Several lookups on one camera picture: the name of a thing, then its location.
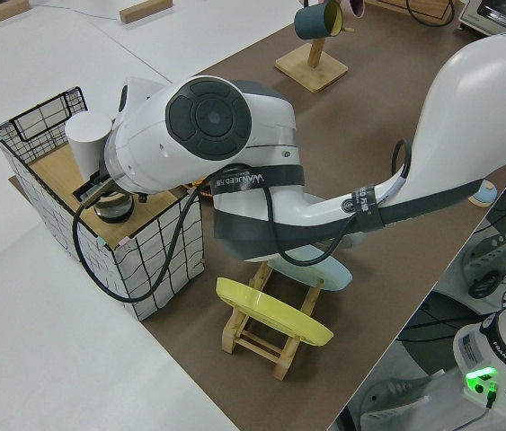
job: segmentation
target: pink object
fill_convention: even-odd
[[[334,0],[341,5],[342,22],[347,23],[352,20],[358,20],[364,15],[364,0]]]

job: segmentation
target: wire mesh box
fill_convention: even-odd
[[[43,222],[61,246],[77,259],[71,225],[78,208],[72,192],[82,181],[65,136],[65,123],[86,110],[78,87],[44,101],[0,125],[0,148]],[[113,292],[126,297],[146,293],[164,264],[174,227],[189,198],[165,192],[135,203],[123,224],[106,224],[91,211],[78,225],[83,254],[94,274]],[[204,270],[200,201],[196,199],[182,225],[166,277],[146,300],[124,304],[143,320],[164,307]]]

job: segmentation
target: wooden base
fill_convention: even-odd
[[[269,267],[267,262],[263,262],[257,269],[254,277],[251,278],[249,286],[262,292],[269,281],[271,272],[272,268]],[[320,280],[316,287],[308,289],[305,301],[300,309],[307,316],[312,314],[322,286],[323,280]],[[295,358],[298,345],[300,344],[300,337],[288,337],[285,346],[280,348],[246,330],[245,327],[248,321],[249,316],[247,314],[241,312],[237,307],[233,308],[233,313],[223,329],[223,350],[232,354],[238,344],[248,348],[259,356],[269,359],[275,364],[272,375],[282,381]]]
[[[325,52],[321,54],[318,64],[311,67],[308,64],[308,59],[311,57],[311,48],[311,44],[307,43],[279,58],[275,66],[310,92],[320,92],[323,88],[344,76],[349,68]]]

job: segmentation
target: white table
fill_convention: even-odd
[[[172,8],[137,22],[118,21],[119,10],[137,3],[140,0],[45,4],[105,17],[82,15],[171,82],[195,75],[291,24],[302,7],[298,0],[173,0]]]
[[[74,85],[114,116],[128,75],[164,80],[75,13],[0,23],[0,122]],[[235,429],[58,246],[11,175],[0,154],[0,429]]]

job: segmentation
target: green indicator light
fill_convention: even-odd
[[[494,374],[496,374],[496,368],[492,368],[491,366],[466,373],[466,384],[471,390],[476,391],[476,385],[481,380],[488,380]],[[491,383],[491,391],[496,391],[496,383]]]

